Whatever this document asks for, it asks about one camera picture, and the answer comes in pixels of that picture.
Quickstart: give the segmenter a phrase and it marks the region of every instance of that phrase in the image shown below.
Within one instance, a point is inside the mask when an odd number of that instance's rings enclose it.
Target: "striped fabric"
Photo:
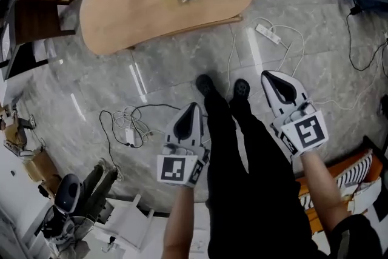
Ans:
[[[335,178],[338,187],[341,188],[350,186],[352,184],[361,183],[368,174],[371,165],[372,151],[368,152],[355,164],[344,170],[340,175]],[[314,207],[309,193],[300,196],[300,201],[304,210]]]

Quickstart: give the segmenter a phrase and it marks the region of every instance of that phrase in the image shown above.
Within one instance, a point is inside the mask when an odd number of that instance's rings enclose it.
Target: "black shoe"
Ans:
[[[198,91],[205,97],[212,92],[217,92],[211,77],[208,75],[199,75],[195,80],[195,85]]]
[[[248,99],[250,92],[250,86],[247,81],[244,79],[237,79],[235,83],[235,88],[233,91],[233,97],[238,99]]]

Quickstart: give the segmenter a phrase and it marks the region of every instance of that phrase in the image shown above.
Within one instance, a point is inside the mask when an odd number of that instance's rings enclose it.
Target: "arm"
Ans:
[[[188,258],[194,231],[194,189],[179,188],[164,232],[162,259]]]
[[[306,152],[301,160],[316,213],[325,233],[329,234],[349,213],[341,202],[341,192],[334,178],[319,155],[315,151]]]

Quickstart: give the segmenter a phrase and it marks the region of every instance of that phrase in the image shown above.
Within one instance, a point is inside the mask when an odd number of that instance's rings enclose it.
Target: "cardboard box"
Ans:
[[[62,178],[59,175],[51,176],[49,180],[42,181],[41,186],[46,190],[50,199],[55,199],[61,181]]]
[[[45,150],[36,150],[32,159],[24,161],[23,165],[30,178],[35,181],[47,181],[53,175],[59,175],[53,161]]]

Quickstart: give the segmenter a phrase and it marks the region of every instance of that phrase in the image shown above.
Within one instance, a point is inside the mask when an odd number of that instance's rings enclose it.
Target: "white cable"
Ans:
[[[133,110],[131,112],[127,112],[128,108],[133,108]],[[160,130],[150,130],[148,126],[140,119],[140,110],[131,105],[124,107],[122,111],[115,111],[113,113],[113,122],[116,124],[116,126],[120,129],[126,129],[128,127],[135,129],[140,134],[143,143],[146,143],[149,140],[148,135],[151,135],[154,132],[164,134],[164,132]]]
[[[300,65],[300,63],[301,63],[301,61],[302,61],[302,59],[303,59],[303,57],[304,57],[304,47],[305,47],[305,43],[304,43],[303,35],[301,34],[301,32],[300,32],[299,30],[297,30],[297,29],[295,29],[295,28],[293,28],[293,27],[290,27],[290,26],[286,26],[286,25],[273,25],[273,23],[272,23],[269,19],[266,19],[266,18],[263,18],[263,17],[258,17],[258,18],[253,19],[253,20],[250,21],[248,24],[246,24],[245,26],[241,27],[241,28],[234,34],[234,36],[233,36],[232,51],[230,52],[229,59],[228,59],[228,66],[227,66],[228,89],[227,89],[227,91],[226,91],[225,97],[228,95],[229,90],[230,90],[230,69],[229,69],[229,67],[230,67],[230,60],[232,59],[232,55],[233,55],[233,53],[234,53],[234,51],[235,51],[235,46],[236,46],[236,35],[237,35],[240,31],[242,31],[244,28],[246,28],[247,26],[249,26],[251,23],[257,21],[258,19],[262,19],[262,20],[268,22],[269,24],[271,24],[271,27],[269,28],[269,30],[271,31],[271,30],[273,29],[273,33],[276,33],[276,27],[284,27],[284,28],[287,28],[287,29],[294,30],[295,32],[297,32],[297,33],[300,35],[300,37],[301,37],[301,39],[302,39],[302,44],[303,44],[303,47],[302,47],[302,51],[303,51],[303,52],[302,52],[302,57],[301,57],[301,59],[299,60],[298,64],[296,65],[296,67],[295,67],[295,69],[294,69],[294,71],[293,71],[293,73],[292,73],[292,76],[294,76],[296,70],[298,69],[298,67],[299,67],[299,65]],[[289,46],[286,46],[282,41],[280,41],[280,43],[281,43],[287,50],[286,50],[286,53],[284,54],[283,60],[281,61],[281,64],[280,64],[280,66],[278,67],[277,71],[279,71],[279,69],[280,69],[281,66],[283,65],[284,61],[286,60],[287,54],[288,54],[288,52],[290,51],[291,46],[292,46],[292,44],[294,43],[294,41],[292,41],[291,44],[290,44]],[[254,94],[250,95],[249,97],[252,97],[252,96],[256,95],[256,94],[257,94],[258,92],[260,92],[260,91],[261,91],[261,90],[258,90],[257,92],[255,92]]]
[[[383,50],[385,49],[385,47],[381,50],[381,53],[380,53],[380,61],[383,60]],[[323,104],[327,104],[327,103],[334,103],[337,105],[338,108],[342,109],[342,110],[353,110],[354,107],[356,107],[357,103],[358,103],[358,100],[360,99],[361,95],[366,92],[372,85],[373,83],[375,82],[376,80],[376,76],[378,74],[378,71],[379,71],[379,63],[380,61],[377,61],[377,68],[376,68],[376,72],[375,72],[375,75],[373,76],[373,80],[372,82],[369,84],[369,86],[367,86],[360,94],[358,94],[357,98],[356,98],[356,101],[355,103],[353,104],[352,108],[347,108],[347,107],[341,107],[334,99],[330,99],[328,101],[324,101],[322,103],[317,103],[317,102],[313,102],[314,104],[319,104],[319,105],[323,105]]]
[[[250,24],[252,24],[253,22],[257,21],[258,19],[262,19],[263,21],[266,21],[268,22],[269,24],[271,24],[271,26],[273,26],[273,23],[269,20],[269,19],[266,19],[266,18],[262,18],[262,17],[258,17],[258,18],[255,18],[253,19],[252,21],[250,21],[248,24],[246,24],[245,26],[241,27],[233,36],[233,44],[232,44],[232,51],[230,52],[230,55],[229,55],[229,59],[228,59],[228,67],[227,67],[227,75],[228,75],[228,89],[226,91],[226,94],[225,94],[225,97],[228,95],[229,93],[229,90],[230,90],[230,70],[229,70],[229,67],[230,67],[230,60],[232,59],[232,55],[235,51],[235,46],[236,46],[236,35],[242,31],[244,28],[246,28],[247,26],[249,26]]]
[[[301,39],[302,39],[302,43],[303,43],[302,57],[301,57],[301,59],[299,60],[298,64],[296,65],[295,69],[293,70],[293,73],[292,73],[292,77],[293,77],[294,74],[295,74],[295,72],[296,72],[296,70],[297,70],[298,67],[299,67],[299,64],[301,63],[302,59],[304,58],[304,38],[303,38],[303,35],[301,34],[301,32],[300,32],[299,30],[297,30],[297,29],[295,29],[295,28],[293,28],[293,27],[290,27],[290,26],[286,26],[286,25],[273,25],[273,26],[271,26],[271,28],[270,28],[269,30],[271,31],[271,29],[274,29],[274,28],[276,28],[276,27],[284,27],[284,28],[286,28],[286,29],[291,29],[291,30],[297,32],[297,33],[300,35]]]
[[[280,69],[281,66],[283,65],[284,61],[286,60],[286,56],[287,56],[289,50],[291,49],[291,45],[292,45],[292,44],[293,44],[293,41],[291,42],[291,44],[290,44],[289,47],[287,48],[286,54],[284,54],[284,58],[283,58],[283,60],[281,61],[281,63],[280,63],[280,65],[279,65],[278,69],[276,70],[277,72],[279,71],[279,69]]]

